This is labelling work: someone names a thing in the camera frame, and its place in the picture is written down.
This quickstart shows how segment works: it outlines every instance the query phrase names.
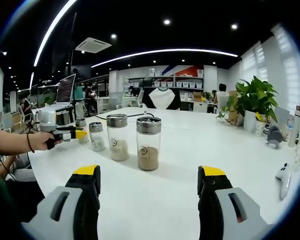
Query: led light strip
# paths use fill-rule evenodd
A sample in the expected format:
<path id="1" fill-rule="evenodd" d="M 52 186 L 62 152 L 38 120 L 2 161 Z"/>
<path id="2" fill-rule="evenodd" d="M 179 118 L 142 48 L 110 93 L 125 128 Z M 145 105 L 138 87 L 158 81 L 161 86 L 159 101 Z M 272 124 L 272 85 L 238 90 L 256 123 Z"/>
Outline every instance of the led light strip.
<path id="1" fill-rule="evenodd" d="M 60 10 L 60 12 L 57 14 L 57 16 L 54 18 L 53 22 L 51 23 L 48 31 L 46 31 L 44 38 L 41 42 L 41 45 L 39 47 L 38 53 L 36 54 L 35 57 L 35 61 L 33 66 L 36 67 L 38 65 L 40 56 L 42 54 L 42 51 L 44 50 L 44 47 L 51 35 L 51 33 L 53 32 L 53 30 L 55 29 L 55 27 L 57 26 L 58 22 L 60 21 L 60 19 L 66 14 L 66 12 L 71 8 L 71 6 L 76 2 L 77 0 L 69 0 L 64 6 L 63 8 Z"/>
<path id="2" fill-rule="evenodd" d="M 30 90 L 31 90 L 31 86 L 32 86 L 32 81 L 34 80 L 34 75 L 35 75 L 35 73 L 33 72 L 33 73 L 31 73 L 31 79 L 30 79 Z"/>
<path id="3" fill-rule="evenodd" d="M 191 48 L 161 49 L 161 50 L 153 50 L 153 51 L 143 51 L 143 52 L 138 52 L 138 53 L 134 53 L 134 54 L 130 54 L 130 55 L 117 57 L 117 58 L 114 58 L 114 59 L 111 59 L 108 61 L 98 63 L 96 65 L 93 65 L 91 68 L 95 68 L 97 66 L 111 63 L 113 61 L 117 61 L 120 59 L 126 59 L 126 58 L 139 56 L 139 55 L 145 55 L 145 54 L 155 54 L 155 53 L 164 53 L 164 52 L 201 52 L 201 53 L 221 54 L 221 55 L 231 56 L 231 57 L 235 57 L 235 58 L 238 57 L 238 55 L 236 55 L 236 54 L 227 53 L 227 52 L 223 52 L 223 51 L 206 50 L 206 49 L 191 49 Z"/>

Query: white planter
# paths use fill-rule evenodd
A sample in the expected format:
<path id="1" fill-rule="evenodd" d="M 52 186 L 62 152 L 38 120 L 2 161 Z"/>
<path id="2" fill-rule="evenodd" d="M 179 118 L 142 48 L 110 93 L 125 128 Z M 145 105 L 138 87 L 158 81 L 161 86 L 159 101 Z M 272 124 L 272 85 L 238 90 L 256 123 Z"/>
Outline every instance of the white planter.
<path id="1" fill-rule="evenodd" d="M 251 133 L 256 131 L 257 119 L 256 113 L 252 111 L 244 112 L 243 128 Z"/>

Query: human hand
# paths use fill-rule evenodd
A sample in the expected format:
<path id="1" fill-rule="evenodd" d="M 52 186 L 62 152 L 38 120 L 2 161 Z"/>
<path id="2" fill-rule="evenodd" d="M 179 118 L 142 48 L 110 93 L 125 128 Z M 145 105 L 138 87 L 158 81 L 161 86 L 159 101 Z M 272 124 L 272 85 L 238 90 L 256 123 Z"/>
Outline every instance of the human hand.
<path id="1" fill-rule="evenodd" d="M 49 139 L 55 139 L 54 135 L 49 132 L 39 131 L 35 134 L 29 134 L 29 141 L 30 145 L 33 148 L 33 150 L 48 150 L 48 146 L 46 144 L 46 141 Z M 63 141 L 55 141 L 54 144 L 60 144 Z"/>

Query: blue stripe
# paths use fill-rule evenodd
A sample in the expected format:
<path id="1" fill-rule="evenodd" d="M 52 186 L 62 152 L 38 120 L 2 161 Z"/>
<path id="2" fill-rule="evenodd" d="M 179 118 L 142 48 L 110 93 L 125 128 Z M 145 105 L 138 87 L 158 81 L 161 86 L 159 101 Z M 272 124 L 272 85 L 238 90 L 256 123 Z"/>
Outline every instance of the blue stripe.
<path id="1" fill-rule="evenodd" d="M 169 72 L 170 70 L 174 69 L 177 65 L 169 65 L 166 67 L 165 70 L 163 70 L 162 75 L 165 75 L 167 72 Z"/>

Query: potted plant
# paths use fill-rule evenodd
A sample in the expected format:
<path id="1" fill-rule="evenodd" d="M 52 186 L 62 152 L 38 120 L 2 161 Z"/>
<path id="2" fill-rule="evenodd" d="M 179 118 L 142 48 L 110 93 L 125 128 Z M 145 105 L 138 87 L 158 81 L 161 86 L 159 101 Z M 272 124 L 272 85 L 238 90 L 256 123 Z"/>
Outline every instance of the potted plant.
<path id="1" fill-rule="evenodd" d="M 205 91 L 202 96 L 209 101 L 212 95 L 209 91 Z"/>
<path id="2" fill-rule="evenodd" d="M 237 91 L 237 103 L 234 110 L 244 117 L 243 128 L 247 131 L 254 132 L 256 130 L 256 113 L 264 115 L 267 120 L 272 118 L 277 122 L 277 118 L 272 107 L 277 107 L 275 100 L 277 91 L 267 81 L 261 81 L 253 76 L 251 83 L 244 79 L 240 79 L 244 83 L 238 82 L 235 85 Z M 233 105 L 234 98 L 229 97 L 226 107 L 222 110 L 229 111 Z"/>
<path id="3" fill-rule="evenodd" d="M 48 105 L 51 105 L 53 104 L 53 99 L 50 95 L 46 96 L 44 99 L 43 99 L 43 103 L 44 104 L 48 104 Z"/>

